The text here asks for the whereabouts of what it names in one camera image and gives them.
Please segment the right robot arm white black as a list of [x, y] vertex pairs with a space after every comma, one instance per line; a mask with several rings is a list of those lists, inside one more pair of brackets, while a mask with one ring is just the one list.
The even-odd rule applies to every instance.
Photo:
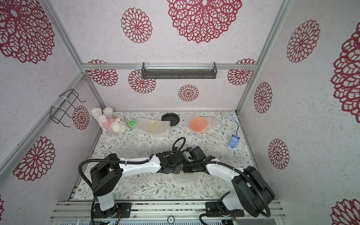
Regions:
[[247, 212], [250, 216], [265, 218], [271, 217], [269, 204], [275, 194], [252, 166], [236, 168], [220, 162], [214, 156], [206, 156], [200, 147], [186, 148], [182, 151], [187, 158], [183, 164], [185, 173], [206, 173], [218, 177], [233, 186], [233, 192], [227, 192], [216, 203], [206, 204], [206, 213], [199, 216], [200, 222], [205, 225], [203, 217], [234, 218], [243, 216]]

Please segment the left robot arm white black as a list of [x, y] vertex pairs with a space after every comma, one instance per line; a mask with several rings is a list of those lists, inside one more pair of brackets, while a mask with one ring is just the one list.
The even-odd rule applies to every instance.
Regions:
[[113, 190], [120, 178], [143, 173], [179, 173], [186, 159], [182, 148], [186, 138], [177, 139], [170, 151], [151, 154], [149, 157], [125, 159], [115, 153], [104, 159], [87, 159], [78, 165], [81, 178], [89, 185], [93, 193], [91, 204], [91, 222], [94, 218], [113, 218], [122, 216], [115, 203]]

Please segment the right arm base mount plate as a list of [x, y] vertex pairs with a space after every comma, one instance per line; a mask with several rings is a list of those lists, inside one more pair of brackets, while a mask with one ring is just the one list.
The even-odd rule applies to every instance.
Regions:
[[209, 217], [243, 217], [244, 210], [228, 210], [224, 204], [220, 202], [206, 202], [206, 215]]

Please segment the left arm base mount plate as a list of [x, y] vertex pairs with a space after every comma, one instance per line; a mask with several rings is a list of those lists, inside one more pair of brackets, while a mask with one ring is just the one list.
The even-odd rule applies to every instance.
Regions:
[[115, 203], [114, 207], [106, 211], [100, 209], [100, 204], [95, 203], [91, 214], [93, 218], [129, 218], [131, 213], [132, 204], [131, 203]]

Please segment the dark grey plate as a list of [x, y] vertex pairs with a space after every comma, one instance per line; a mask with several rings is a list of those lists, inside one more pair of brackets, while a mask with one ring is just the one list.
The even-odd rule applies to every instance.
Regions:
[[180, 117], [179, 115], [170, 112], [170, 113], [166, 113], [162, 116], [161, 118], [162, 121], [164, 122], [170, 122], [170, 126], [176, 126], [179, 122], [180, 122]]

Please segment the clear bubble wrap sheet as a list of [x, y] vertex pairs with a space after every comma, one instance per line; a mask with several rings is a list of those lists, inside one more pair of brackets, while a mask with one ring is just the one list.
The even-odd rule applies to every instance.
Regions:
[[159, 176], [162, 176], [162, 178], [165, 179], [165, 181], [170, 182], [174, 185], [197, 185], [197, 184], [205, 184], [207, 182], [213, 182], [215, 181], [215, 178], [213, 178], [210, 175], [207, 175], [203, 172], [201, 173], [169, 173], [164, 174], [160, 173]]
[[233, 192], [232, 183], [212, 176], [215, 181], [197, 185], [174, 185], [160, 173], [121, 177], [112, 191], [115, 200], [213, 200]]

